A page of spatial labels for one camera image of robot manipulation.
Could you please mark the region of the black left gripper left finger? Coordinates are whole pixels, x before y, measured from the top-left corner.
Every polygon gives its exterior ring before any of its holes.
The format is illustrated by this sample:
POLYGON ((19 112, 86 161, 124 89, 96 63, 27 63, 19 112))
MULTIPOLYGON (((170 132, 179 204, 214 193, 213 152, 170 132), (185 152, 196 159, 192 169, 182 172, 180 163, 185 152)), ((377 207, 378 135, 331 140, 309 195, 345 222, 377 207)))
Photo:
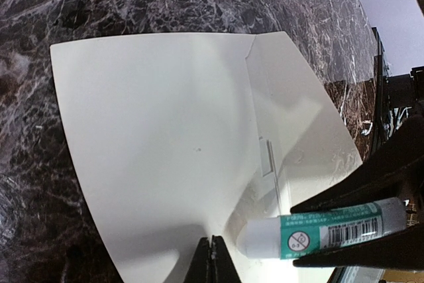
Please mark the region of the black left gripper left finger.
POLYGON ((187 283, 210 283, 211 245, 207 237, 200 238, 187 271, 187 283))

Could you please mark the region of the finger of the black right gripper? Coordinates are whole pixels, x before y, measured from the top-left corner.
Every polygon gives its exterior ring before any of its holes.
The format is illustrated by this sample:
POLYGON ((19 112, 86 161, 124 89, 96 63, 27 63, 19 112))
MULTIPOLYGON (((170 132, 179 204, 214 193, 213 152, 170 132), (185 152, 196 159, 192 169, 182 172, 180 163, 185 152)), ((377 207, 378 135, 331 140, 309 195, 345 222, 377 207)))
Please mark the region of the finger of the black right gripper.
POLYGON ((423 268, 423 225, 373 241, 306 255, 294 260, 293 265, 300 268, 423 268))
POLYGON ((291 213, 324 211, 397 197, 423 209, 423 115, 408 118, 344 180, 296 204, 291 213))

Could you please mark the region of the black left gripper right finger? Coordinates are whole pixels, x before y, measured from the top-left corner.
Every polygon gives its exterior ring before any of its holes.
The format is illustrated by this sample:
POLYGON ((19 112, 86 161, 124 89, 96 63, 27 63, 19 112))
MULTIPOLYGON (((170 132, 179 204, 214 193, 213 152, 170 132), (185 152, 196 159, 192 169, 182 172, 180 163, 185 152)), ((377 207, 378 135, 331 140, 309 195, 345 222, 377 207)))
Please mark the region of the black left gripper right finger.
POLYGON ((215 283, 241 283, 238 272, 222 236, 212 236, 211 279, 215 283))

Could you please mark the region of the green white glue stick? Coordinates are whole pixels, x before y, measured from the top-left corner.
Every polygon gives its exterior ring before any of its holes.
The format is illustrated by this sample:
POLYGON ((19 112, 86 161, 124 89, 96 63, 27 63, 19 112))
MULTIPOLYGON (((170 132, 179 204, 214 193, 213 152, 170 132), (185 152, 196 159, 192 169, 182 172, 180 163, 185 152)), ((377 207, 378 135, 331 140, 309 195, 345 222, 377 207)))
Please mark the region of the green white glue stick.
POLYGON ((379 239, 406 229, 403 201, 388 198, 330 211, 294 213, 249 221, 237 248, 252 259, 297 259, 379 239))

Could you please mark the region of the beige paper envelope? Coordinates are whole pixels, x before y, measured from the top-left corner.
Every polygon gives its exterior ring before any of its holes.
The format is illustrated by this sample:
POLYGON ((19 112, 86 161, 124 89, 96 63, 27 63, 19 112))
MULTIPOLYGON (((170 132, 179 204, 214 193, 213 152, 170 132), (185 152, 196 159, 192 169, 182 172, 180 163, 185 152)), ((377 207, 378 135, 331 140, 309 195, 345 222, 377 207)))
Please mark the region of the beige paper envelope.
POLYGON ((247 221, 287 214, 360 166, 284 32, 110 36, 53 44, 72 162, 124 282, 181 282, 222 236, 243 282, 326 282, 331 268, 250 260, 247 221))

